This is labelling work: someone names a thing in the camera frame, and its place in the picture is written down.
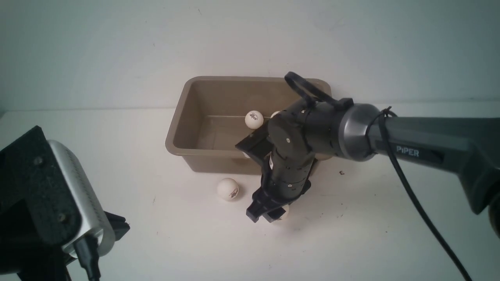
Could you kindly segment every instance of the white table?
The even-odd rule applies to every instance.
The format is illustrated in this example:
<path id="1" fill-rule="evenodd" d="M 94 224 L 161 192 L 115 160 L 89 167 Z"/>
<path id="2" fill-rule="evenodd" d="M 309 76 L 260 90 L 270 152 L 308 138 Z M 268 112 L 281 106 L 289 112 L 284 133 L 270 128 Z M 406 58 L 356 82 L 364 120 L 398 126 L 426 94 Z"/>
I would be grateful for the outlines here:
<path id="1" fill-rule="evenodd" d="M 498 117 L 498 102 L 395 104 L 401 116 Z M 103 281 L 459 280 L 415 211 L 389 159 L 331 159 L 287 220 L 245 215 L 258 176 L 195 173 L 164 146 L 173 109 L 7 112 L 0 148 L 35 125 L 79 158 L 103 206 L 130 231 L 99 261 Z M 497 280 L 500 239 L 458 179 L 402 162 L 423 207 L 475 280 Z M 232 177 L 242 194 L 217 198 Z M 75 281 L 87 280 L 78 262 Z M 0 280 L 17 280 L 15 275 Z"/>

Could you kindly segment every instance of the screw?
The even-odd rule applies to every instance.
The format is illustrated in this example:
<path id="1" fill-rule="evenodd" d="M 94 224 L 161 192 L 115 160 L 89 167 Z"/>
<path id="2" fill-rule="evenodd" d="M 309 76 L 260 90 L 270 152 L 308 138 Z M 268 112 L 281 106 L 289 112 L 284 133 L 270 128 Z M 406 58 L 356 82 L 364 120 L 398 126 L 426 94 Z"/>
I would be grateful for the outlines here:
<path id="1" fill-rule="evenodd" d="M 64 213 L 59 213 L 57 215 L 57 221 L 60 223 L 64 223 L 66 221 L 66 215 Z"/>
<path id="2" fill-rule="evenodd" d="M 40 166 L 43 163 L 44 163 L 44 159 L 42 157 L 40 157 L 40 156 L 35 157 L 34 160 L 33 160 L 33 164 L 35 166 Z"/>

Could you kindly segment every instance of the robotic arm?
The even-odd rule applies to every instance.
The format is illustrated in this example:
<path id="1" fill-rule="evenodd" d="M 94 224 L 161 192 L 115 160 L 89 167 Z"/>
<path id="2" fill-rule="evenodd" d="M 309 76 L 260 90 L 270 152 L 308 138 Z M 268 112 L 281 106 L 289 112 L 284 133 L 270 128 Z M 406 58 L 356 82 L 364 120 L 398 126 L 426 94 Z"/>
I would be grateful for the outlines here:
<path id="1" fill-rule="evenodd" d="M 293 72 L 285 80 L 302 99 L 236 145 L 262 165 L 261 186 L 246 211 L 251 220 L 278 219 L 282 206 L 310 188 L 315 154 L 359 162 L 387 155 L 379 122 L 384 118 L 392 153 L 456 174 L 475 214 L 489 206 L 500 236 L 500 118 L 385 118 L 371 104 L 334 100 Z"/>

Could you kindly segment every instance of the white ball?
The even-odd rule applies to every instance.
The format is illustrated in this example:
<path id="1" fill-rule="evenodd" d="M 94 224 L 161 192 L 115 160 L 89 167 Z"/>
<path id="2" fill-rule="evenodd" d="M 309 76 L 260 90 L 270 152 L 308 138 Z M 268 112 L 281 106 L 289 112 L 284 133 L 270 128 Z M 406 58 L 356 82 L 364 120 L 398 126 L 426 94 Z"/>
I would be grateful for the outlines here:
<path id="1" fill-rule="evenodd" d="M 239 191 L 238 183 L 232 178 L 224 178 L 217 185 L 217 194 L 226 201 L 233 200 Z"/>
<path id="2" fill-rule="evenodd" d="M 276 111 L 273 114 L 271 114 L 271 118 L 273 118 L 276 114 L 280 113 L 281 111 Z"/>
<path id="3" fill-rule="evenodd" d="M 284 209 L 284 214 L 282 214 L 279 218 L 278 218 L 278 221 L 282 221 L 284 219 L 286 219 L 288 217 L 288 214 L 290 213 L 290 205 L 284 205 L 282 206 L 282 208 Z"/>
<path id="4" fill-rule="evenodd" d="M 264 117 L 260 112 L 252 110 L 246 114 L 245 124 L 248 128 L 256 130 L 264 124 Z"/>

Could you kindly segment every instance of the plastic bin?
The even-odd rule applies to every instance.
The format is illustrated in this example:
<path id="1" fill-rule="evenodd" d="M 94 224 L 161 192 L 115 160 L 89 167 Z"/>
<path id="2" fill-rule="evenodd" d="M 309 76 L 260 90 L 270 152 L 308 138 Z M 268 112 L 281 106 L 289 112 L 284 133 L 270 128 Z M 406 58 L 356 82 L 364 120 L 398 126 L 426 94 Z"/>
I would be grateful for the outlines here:
<path id="1" fill-rule="evenodd" d="M 308 81 L 331 95 L 325 81 Z M 261 167 L 235 148 L 253 131 L 245 115 L 257 110 L 267 119 L 299 98 L 283 78 L 194 77 L 180 95 L 166 149 L 195 172 L 260 175 Z"/>

